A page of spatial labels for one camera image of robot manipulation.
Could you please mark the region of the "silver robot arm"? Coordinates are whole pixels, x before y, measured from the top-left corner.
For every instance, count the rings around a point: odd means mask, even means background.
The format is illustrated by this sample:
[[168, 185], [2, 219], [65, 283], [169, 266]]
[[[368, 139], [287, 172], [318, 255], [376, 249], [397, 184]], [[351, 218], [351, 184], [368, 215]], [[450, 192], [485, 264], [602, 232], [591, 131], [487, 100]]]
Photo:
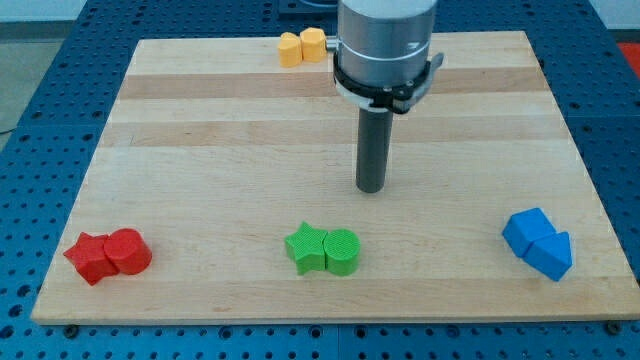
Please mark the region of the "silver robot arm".
[[413, 80], [426, 66], [436, 8], [436, 0], [339, 0], [339, 68], [371, 87]]

